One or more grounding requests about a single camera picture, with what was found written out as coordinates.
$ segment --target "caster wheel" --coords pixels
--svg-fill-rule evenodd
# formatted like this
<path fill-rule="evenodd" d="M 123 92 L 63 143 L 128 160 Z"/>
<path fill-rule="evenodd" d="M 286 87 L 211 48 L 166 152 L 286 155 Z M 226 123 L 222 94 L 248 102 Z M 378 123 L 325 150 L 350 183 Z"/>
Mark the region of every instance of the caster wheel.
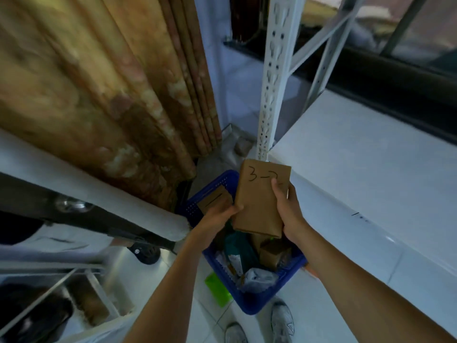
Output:
<path fill-rule="evenodd" d="M 153 265 L 160 259 L 160 248 L 146 244 L 134 243 L 129 249 L 140 262 L 146 265 Z"/>

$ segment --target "floral patterned curtain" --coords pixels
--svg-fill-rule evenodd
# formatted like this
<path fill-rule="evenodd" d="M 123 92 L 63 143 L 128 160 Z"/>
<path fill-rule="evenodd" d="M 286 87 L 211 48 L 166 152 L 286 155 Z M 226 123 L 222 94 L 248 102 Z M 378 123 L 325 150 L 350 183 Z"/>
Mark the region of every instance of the floral patterned curtain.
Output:
<path fill-rule="evenodd" d="M 222 139 L 193 0 L 0 7 L 0 127 L 171 210 Z"/>

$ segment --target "hand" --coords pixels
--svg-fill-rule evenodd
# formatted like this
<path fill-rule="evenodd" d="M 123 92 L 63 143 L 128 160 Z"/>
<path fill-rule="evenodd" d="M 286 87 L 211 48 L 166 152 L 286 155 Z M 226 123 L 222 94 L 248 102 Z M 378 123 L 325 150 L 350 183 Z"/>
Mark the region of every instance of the hand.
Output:
<path fill-rule="evenodd" d="M 186 242 L 202 252 L 209 247 L 227 220 L 242 209 L 243 207 L 232 206 L 228 199 L 222 200 L 208 210 L 198 225 L 190 232 Z"/>
<path fill-rule="evenodd" d="M 300 231 L 307 222 L 302 215 L 295 187 L 289 184 L 289 198 L 279 188 L 276 178 L 271 179 L 271 187 L 277 199 L 279 215 L 283 219 L 284 234 L 291 242 L 298 244 Z"/>

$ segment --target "small brown cardboard box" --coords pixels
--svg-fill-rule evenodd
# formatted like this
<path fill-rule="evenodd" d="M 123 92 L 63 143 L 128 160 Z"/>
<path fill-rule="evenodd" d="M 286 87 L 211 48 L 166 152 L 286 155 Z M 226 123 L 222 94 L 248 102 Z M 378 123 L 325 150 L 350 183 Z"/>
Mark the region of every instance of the small brown cardboard box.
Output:
<path fill-rule="evenodd" d="M 212 193 L 206 196 L 203 200 L 197 203 L 197 206 L 200 208 L 203 214 L 206 214 L 209 208 L 214 207 L 219 202 L 227 200 L 227 206 L 233 203 L 232 195 L 220 185 Z"/>
<path fill-rule="evenodd" d="M 260 234 L 256 234 L 256 233 L 251 234 L 250 237 L 251 237 L 252 247 L 254 248 L 257 255 L 260 255 L 260 247 L 262 245 L 264 245 L 265 243 L 269 242 L 271 239 L 270 236 L 260 235 Z"/>
<path fill-rule="evenodd" d="M 271 241 L 260 248 L 260 265 L 273 271 L 287 265 L 291 257 L 291 246 L 282 240 Z"/>
<path fill-rule="evenodd" d="M 272 162 L 243 161 L 235 204 L 244 208 L 233 219 L 234 230 L 281 238 L 283 221 L 276 208 L 271 179 L 277 178 L 279 187 L 287 194 L 291 169 L 290 166 Z"/>

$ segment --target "blue plastic basket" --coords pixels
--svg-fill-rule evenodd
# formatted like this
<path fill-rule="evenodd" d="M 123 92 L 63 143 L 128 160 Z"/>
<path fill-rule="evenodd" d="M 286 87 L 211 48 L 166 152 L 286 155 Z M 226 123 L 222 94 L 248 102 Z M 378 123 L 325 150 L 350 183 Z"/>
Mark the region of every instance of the blue plastic basket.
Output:
<path fill-rule="evenodd" d="M 238 186 L 239 174 L 236 171 L 228 170 L 222 173 L 214 181 L 209 183 L 206 187 L 196 193 L 193 197 L 187 200 L 187 202 L 178 209 L 180 215 L 184 215 L 191 224 L 195 227 L 199 221 L 203 218 L 203 213 L 197 206 L 203 198 L 212 193 L 217 187 L 223 185 L 226 190 L 232 195 L 235 200 L 236 188 Z M 219 262 L 214 258 L 217 252 L 214 243 L 209 248 L 203 251 L 203 255 L 207 259 L 208 263 L 213 268 L 214 272 L 218 275 L 219 279 L 225 285 L 227 290 L 232 294 L 233 299 L 238 303 L 238 306 L 242 311 L 248 315 L 257 314 L 266 303 L 273 298 L 273 296 L 284 286 L 285 283 L 295 274 L 306 263 L 306 258 L 302 254 L 299 248 L 296 246 L 292 249 L 292 259 L 287 267 L 278 270 L 276 273 L 279 276 L 278 281 L 271 288 L 266 289 L 260 294 L 243 294 L 236 288 L 236 285 L 229 276 L 222 269 Z"/>

